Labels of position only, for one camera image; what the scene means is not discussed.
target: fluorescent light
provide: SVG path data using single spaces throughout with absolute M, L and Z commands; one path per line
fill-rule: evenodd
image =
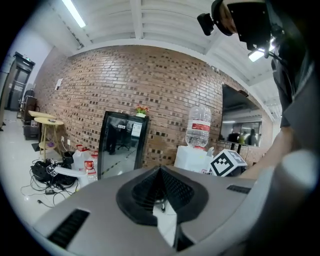
M 271 52 L 275 48 L 275 46 L 272 44 L 274 40 L 275 40 L 274 38 L 270 40 L 269 52 Z M 265 50 L 262 48 L 259 48 L 258 50 L 255 50 L 249 53 L 249 59 L 252 62 L 255 62 L 256 60 L 260 59 L 263 55 L 265 55 Z
M 79 12 L 77 11 L 76 7 L 74 4 L 71 2 L 71 0 L 62 0 L 64 3 L 65 7 L 69 10 L 73 18 L 75 19 L 76 23 L 80 26 L 80 28 L 83 28 L 86 24 L 84 20 L 81 18 Z

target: person's arm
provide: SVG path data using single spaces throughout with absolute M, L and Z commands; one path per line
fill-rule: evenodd
M 294 147 L 294 133 L 291 127 L 282 127 L 265 156 L 239 178 L 257 179 L 260 171 L 270 166 L 276 166 L 282 158 Z

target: small plant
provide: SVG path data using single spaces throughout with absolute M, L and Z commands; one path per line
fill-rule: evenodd
M 141 114 L 144 114 L 144 115 L 146 115 L 147 112 L 149 111 L 147 106 L 140 106 L 140 105 L 136 106 L 135 110 L 136 110 L 137 113 L 141 113 Z

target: plastic bottle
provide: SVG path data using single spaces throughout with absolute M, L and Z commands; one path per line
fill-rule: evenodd
M 90 158 L 89 149 L 85 148 L 83 145 L 76 145 L 76 151 L 73 156 L 74 169 L 83 171 L 85 169 L 85 161 Z
M 211 125 L 211 111 L 204 105 L 194 106 L 189 113 L 189 121 L 185 133 L 188 146 L 204 149 L 208 143 Z
M 84 169 L 88 174 L 89 183 L 96 182 L 98 180 L 98 175 L 95 170 L 94 161 L 84 161 Z
M 93 166 L 97 167 L 98 166 L 98 151 L 95 150 L 89 157 L 88 161 L 93 161 Z

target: brick wall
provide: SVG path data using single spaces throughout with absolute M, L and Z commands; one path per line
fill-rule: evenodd
M 63 78 L 59 90 L 57 80 Z M 56 48 L 44 61 L 35 80 L 42 112 L 64 122 L 60 133 L 71 146 L 97 150 L 105 111 L 135 115 L 137 104 L 148 106 L 151 122 L 144 147 L 144 166 L 172 165 L 177 147 L 186 145 L 190 108 L 211 109 L 210 140 L 216 152 L 230 148 L 219 142 L 222 120 L 222 83 L 244 88 L 205 62 L 176 51 L 151 46 L 112 46 L 65 57 Z M 249 98 L 259 104 L 250 95 Z M 249 165 L 257 162 L 272 141 L 272 122 L 263 112 L 262 147 L 243 146 Z

